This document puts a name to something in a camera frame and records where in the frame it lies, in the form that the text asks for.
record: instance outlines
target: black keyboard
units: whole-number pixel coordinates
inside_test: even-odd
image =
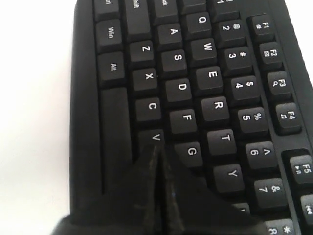
[[[166,144],[269,235],[311,235],[312,101],[283,0],[79,0],[71,210]]]

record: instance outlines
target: black key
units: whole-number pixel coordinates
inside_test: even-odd
[[[260,90],[255,76],[227,80],[225,94],[230,107],[258,104],[260,102]]]
[[[123,49],[120,20],[101,21],[96,25],[99,54]]]
[[[313,161],[310,155],[296,156],[290,158],[293,178],[301,186],[313,184]]]
[[[133,93],[136,96],[158,93],[157,72],[154,68],[133,71]]]
[[[165,82],[165,100],[168,107],[192,105],[192,95],[188,78]]]
[[[125,2],[127,41],[135,42],[151,38],[147,0],[123,0]]]
[[[94,0],[94,15],[97,22],[119,18],[118,0]]]
[[[195,96],[206,96],[223,92],[220,67],[215,66],[193,70],[191,72],[191,81]]]
[[[140,99],[135,103],[136,120],[140,124],[151,124],[161,121],[161,105],[159,98]]]
[[[246,144],[246,157],[249,169],[268,170],[277,168],[277,158],[270,141]]]
[[[264,136],[268,133],[268,121],[263,108],[241,109],[236,113],[239,124],[235,122],[235,126],[241,136]]]
[[[207,9],[212,17],[212,22],[239,18],[237,0],[208,0]]]
[[[206,9],[206,0],[178,0],[177,4],[182,15],[201,12]]]
[[[131,43],[129,45],[130,67],[146,68],[155,65],[153,44],[151,41]]]
[[[245,190],[239,164],[216,166],[213,168],[213,175],[218,193],[239,193]]]
[[[252,72],[252,60],[247,47],[223,50],[220,60],[224,76],[237,76]]]
[[[278,104],[275,112],[275,127],[279,135],[296,134],[301,131],[300,114],[295,103]]]
[[[165,24],[156,28],[156,47],[158,51],[182,48],[180,24]]]
[[[246,43],[246,34],[241,20],[218,23],[214,35],[217,48],[240,47]]]
[[[269,15],[253,16],[249,19],[250,31],[256,43],[274,40],[274,24]]]
[[[231,129],[210,131],[206,137],[211,156],[233,155],[237,153],[234,132]]]
[[[197,133],[197,122],[193,109],[172,111],[170,116],[170,129],[173,135],[194,135]]]
[[[205,126],[224,126],[229,123],[229,111],[224,96],[206,98],[197,103],[201,122]]]
[[[295,235],[291,219],[278,219],[266,221],[265,225],[269,235]]]
[[[175,144],[174,149],[186,167],[203,166],[200,144],[198,142]]]
[[[285,71],[268,74],[269,98],[272,101],[286,100],[291,97],[291,85]]]
[[[101,88],[126,84],[123,53],[114,52],[99,55],[98,72]]]
[[[263,70],[278,70],[282,67],[283,54],[277,42],[260,44],[259,50]]]
[[[191,41],[186,45],[189,67],[215,65],[217,52],[212,38]]]
[[[187,76],[187,63],[184,50],[173,50],[163,52],[160,56],[161,78],[173,78]]]
[[[182,18],[181,25],[186,40],[209,38],[212,35],[212,26],[207,12],[186,15]]]
[[[105,192],[112,190],[133,164],[128,110],[126,88],[101,91],[101,132],[106,140],[102,143]]]
[[[154,26],[178,22],[176,0],[151,0],[151,2]]]
[[[287,206],[283,181],[280,178],[254,181],[254,193],[259,210],[285,208]]]

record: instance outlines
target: white background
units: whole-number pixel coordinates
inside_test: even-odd
[[[0,0],[2,235],[47,235],[69,213],[69,93],[75,2]],[[311,3],[286,2],[313,78],[312,31],[306,28]]]

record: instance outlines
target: function key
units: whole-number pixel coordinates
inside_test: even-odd
[[[249,19],[250,31],[256,43],[274,40],[274,24],[269,15],[253,16]]]

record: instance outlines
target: shift key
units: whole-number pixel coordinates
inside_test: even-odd
[[[147,0],[125,0],[127,41],[151,38]]]

